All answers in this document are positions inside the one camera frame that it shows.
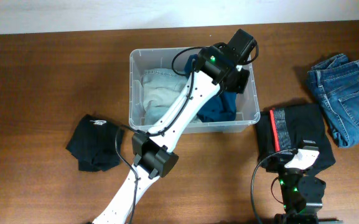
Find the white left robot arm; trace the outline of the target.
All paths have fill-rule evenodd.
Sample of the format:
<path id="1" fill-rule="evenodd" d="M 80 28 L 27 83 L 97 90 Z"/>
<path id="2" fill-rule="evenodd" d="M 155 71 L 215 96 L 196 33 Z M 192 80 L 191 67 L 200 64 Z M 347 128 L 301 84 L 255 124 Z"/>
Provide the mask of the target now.
<path id="1" fill-rule="evenodd" d="M 148 188 L 165 177 L 179 157 L 174 149 L 185 128 L 202 106 L 224 91 L 243 93 L 250 72 L 244 67 L 258 53 L 256 39 L 242 29 L 229 43 L 199 47 L 189 79 L 167 112 L 146 132 L 132 137 L 134 162 L 124 183 L 94 223 L 130 223 L 135 206 Z"/>

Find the light blue jeans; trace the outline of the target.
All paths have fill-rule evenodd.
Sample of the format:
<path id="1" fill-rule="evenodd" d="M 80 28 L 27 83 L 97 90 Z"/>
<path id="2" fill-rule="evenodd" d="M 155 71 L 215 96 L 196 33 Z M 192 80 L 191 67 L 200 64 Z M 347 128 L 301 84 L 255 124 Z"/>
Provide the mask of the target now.
<path id="1" fill-rule="evenodd" d="M 145 70 L 142 75 L 144 124 L 153 125 L 180 95 L 188 78 L 167 68 Z"/>

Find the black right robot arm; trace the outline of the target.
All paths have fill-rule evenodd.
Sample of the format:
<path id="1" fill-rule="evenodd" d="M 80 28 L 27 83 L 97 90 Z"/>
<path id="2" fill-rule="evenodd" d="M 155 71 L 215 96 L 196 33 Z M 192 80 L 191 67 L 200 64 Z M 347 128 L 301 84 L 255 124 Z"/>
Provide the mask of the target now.
<path id="1" fill-rule="evenodd" d="M 274 217 L 275 224 L 330 224 L 343 223 L 336 218 L 319 219 L 317 212 L 323 207 L 326 183 L 306 171 L 312 168 L 319 156 L 314 141 L 303 140 L 288 151 L 280 150 L 268 159 L 266 170 L 278 174 L 283 214 Z"/>

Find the black Nike shirt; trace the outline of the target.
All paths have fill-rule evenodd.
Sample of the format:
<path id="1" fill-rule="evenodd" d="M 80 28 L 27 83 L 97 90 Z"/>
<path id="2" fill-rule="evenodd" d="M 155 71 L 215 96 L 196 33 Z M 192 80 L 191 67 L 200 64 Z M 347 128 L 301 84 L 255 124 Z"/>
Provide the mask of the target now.
<path id="1" fill-rule="evenodd" d="M 102 118 L 85 115 L 74 130 L 66 150 L 83 172 L 107 171 L 120 164 L 124 130 Z"/>

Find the teal shirt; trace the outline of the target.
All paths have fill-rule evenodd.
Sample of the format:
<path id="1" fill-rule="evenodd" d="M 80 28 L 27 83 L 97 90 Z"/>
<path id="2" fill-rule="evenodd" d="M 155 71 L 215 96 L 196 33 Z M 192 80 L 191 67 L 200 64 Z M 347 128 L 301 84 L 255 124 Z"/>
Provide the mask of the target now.
<path id="1" fill-rule="evenodd" d="M 234 121 L 236 118 L 236 96 L 236 93 L 229 91 L 214 96 L 197 112 L 192 123 Z"/>

